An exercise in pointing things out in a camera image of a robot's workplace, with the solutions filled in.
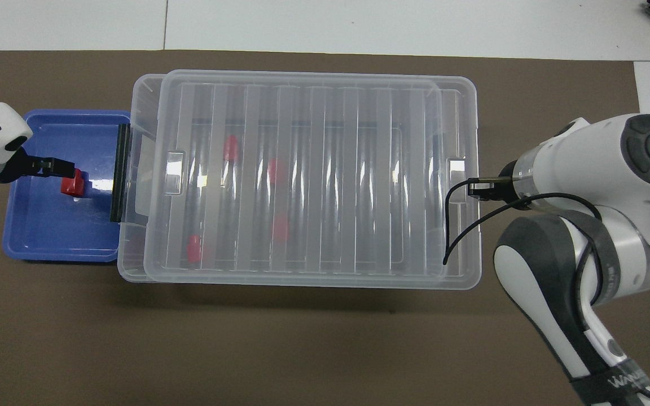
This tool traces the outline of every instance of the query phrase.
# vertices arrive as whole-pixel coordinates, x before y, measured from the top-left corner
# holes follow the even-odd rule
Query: brown mat
[[[180,68],[468,77],[482,175],[573,118],[639,110],[631,62],[204,51],[0,52],[0,101],[129,110],[139,76]],[[0,404],[578,404],[493,272],[518,213],[483,227],[483,278],[466,292],[136,285],[114,265],[6,257],[7,192]],[[650,292],[599,314],[650,375]]]

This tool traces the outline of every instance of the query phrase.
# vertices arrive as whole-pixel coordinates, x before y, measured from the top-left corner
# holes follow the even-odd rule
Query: white table
[[[635,61],[650,113],[640,0],[0,0],[0,50],[219,49]]]

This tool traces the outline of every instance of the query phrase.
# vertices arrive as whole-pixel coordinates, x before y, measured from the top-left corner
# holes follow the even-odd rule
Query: blue tray
[[[109,221],[117,129],[129,112],[33,110],[27,154],[74,162],[88,174],[85,197],[59,192],[61,178],[23,176],[11,183],[3,249],[14,259],[110,262],[119,224]]]

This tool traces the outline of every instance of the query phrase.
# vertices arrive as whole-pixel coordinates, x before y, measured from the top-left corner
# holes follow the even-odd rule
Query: plastic storage box
[[[173,71],[134,87],[118,265],[131,281],[468,289],[443,198],[477,176],[463,77]],[[478,216],[454,196],[451,233]]]

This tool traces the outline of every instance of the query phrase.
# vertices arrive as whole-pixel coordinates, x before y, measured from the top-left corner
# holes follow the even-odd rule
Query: red block
[[[289,238],[289,223],[287,215],[276,215],[273,219],[273,241],[287,242]]]
[[[62,185],[59,188],[59,192],[74,197],[82,197],[85,195],[85,180],[82,177],[82,172],[79,169],[75,169],[74,179],[62,178]]]
[[[202,245],[199,236],[192,235],[187,242],[187,260],[197,263],[202,260]]]
[[[271,185],[287,185],[287,166],[281,165],[277,159],[269,160],[267,164],[267,177]]]
[[[222,158],[227,162],[237,162],[240,159],[240,144],[236,136],[230,135],[225,139],[225,151]]]

